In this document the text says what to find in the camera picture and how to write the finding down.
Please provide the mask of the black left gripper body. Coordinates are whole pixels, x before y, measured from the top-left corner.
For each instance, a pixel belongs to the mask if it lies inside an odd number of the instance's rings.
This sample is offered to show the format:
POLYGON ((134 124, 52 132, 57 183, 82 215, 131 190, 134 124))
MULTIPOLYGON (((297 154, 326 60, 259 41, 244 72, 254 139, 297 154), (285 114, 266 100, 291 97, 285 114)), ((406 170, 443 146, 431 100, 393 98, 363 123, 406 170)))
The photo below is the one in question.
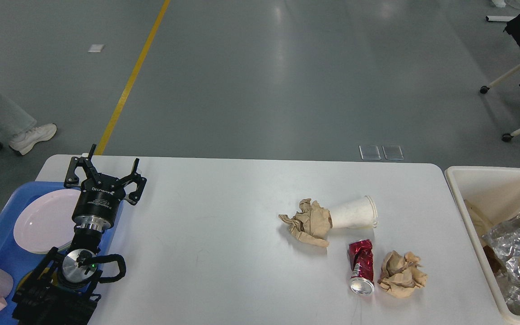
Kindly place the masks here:
POLYGON ((92 183, 83 183, 72 220, 82 229, 104 232, 114 226, 118 208, 124 199, 124 189, 107 189, 92 183))

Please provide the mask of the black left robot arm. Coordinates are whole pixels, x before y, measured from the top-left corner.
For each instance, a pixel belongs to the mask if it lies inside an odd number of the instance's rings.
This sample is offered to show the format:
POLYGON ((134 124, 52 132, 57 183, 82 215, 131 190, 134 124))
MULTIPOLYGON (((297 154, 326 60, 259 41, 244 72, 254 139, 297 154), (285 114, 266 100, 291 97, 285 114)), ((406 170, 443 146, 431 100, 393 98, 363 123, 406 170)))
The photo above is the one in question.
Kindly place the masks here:
POLYGON ((139 202, 147 179, 138 171, 138 158, 122 178, 99 173, 92 163, 95 148, 93 144, 87 157, 72 157, 66 173, 64 187, 80 191, 68 249, 62 253, 52 247, 12 297, 12 318, 20 325, 86 325, 101 299, 95 288, 117 282, 127 272, 124 257, 101 255, 100 243, 114 227, 120 204, 139 202))

